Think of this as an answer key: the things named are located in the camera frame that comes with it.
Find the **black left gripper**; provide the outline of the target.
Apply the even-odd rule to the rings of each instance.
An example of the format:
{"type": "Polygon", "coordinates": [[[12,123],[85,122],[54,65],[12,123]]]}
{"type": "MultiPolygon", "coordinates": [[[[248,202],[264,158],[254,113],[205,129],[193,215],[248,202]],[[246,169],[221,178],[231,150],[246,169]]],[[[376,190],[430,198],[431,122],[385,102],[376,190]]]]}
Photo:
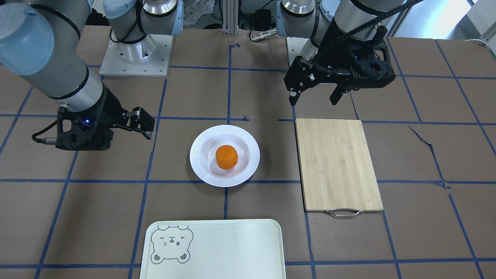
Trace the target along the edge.
{"type": "MultiPolygon", "coordinates": [[[[328,66],[327,70],[321,71],[319,68],[313,69],[314,73],[321,74],[320,78],[317,81],[310,82],[303,84],[303,82],[299,82],[298,87],[287,87],[286,88],[288,91],[290,91],[289,95],[289,101],[291,106],[296,106],[296,103],[298,102],[300,95],[307,89],[315,87],[316,85],[320,83],[338,83],[345,78],[351,77],[351,69],[346,69],[342,67],[333,67],[333,66],[328,66]]],[[[330,95],[330,102],[332,105],[337,105],[340,99],[349,92],[347,88],[337,86],[333,92],[330,95]]]]}

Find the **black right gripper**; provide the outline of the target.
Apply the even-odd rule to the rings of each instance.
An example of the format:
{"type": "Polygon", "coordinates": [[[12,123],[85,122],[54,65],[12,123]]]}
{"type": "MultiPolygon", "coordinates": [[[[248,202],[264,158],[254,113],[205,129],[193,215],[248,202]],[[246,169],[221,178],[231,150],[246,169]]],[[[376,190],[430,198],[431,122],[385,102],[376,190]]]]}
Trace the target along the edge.
{"type": "MultiPolygon", "coordinates": [[[[127,123],[128,110],[122,107],[119,99],[107,87],[103,88],[102,95],[96,104],[83,113],[85,113],[85,120],[89,120],[89,124],[85,126],[91,139],[101,136],[105,140],[112,140],[113,125],[125,126],[127,123]]],[[[142,107],[136,107],[129,112],[129,128],[151,140],[155,119],[142,107]]]]}

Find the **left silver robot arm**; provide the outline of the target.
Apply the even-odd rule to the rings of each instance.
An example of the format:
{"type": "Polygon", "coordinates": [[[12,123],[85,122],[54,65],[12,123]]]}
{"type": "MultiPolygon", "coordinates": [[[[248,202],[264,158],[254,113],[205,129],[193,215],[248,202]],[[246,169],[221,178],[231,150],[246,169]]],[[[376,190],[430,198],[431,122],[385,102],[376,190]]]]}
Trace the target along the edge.
{"type": "Polygon", "coordinates": [[[416,0],[280,0],[276,29],[280,36],[306,38],[284,77],[295,106],[300,95],[321,83],[335,84],[329,99],[336,105],[350,92],[383,88],[395,80],[385,38],[391,17],[416,0]]]}

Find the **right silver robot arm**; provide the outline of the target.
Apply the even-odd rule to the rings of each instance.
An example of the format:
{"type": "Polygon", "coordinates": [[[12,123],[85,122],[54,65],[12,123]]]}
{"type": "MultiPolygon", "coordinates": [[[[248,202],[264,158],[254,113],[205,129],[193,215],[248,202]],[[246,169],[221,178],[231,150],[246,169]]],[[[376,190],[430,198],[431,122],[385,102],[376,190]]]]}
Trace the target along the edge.
{"type": "MultiPolygon", "coordinates": [[[[113,128],[150,138],[154,118],[130,111],[76,54],[92,0],[13,0],[1,5],[1,63],[60,104],[57,137],[44,144],[109,141],[113,128]]],[[[163,76],[167,57],[156,36],[179,35],[182,0],[105,0],[111,30],[105,65],[131,76],[163,76]]]]}

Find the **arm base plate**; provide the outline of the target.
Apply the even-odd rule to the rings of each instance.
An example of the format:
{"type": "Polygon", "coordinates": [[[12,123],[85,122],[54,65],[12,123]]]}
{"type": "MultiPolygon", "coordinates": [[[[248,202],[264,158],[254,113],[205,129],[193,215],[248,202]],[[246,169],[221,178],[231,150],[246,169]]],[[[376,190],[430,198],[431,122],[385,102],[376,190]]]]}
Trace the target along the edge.
{"type": "Polygon", "coordinates": [[[314,73],[313,61],[319,51],[319,45],[311,38],[288,37],[289,70],[284,77],[287,87],[298,87],[303,84],[317,81],[321,74],[314,73]]]}
{"type": "Polygon", "coordinates": [[[149,34],[135,44],[110,41],[99,74],[166,78],[173,40],[171,35],[149,34]]]}

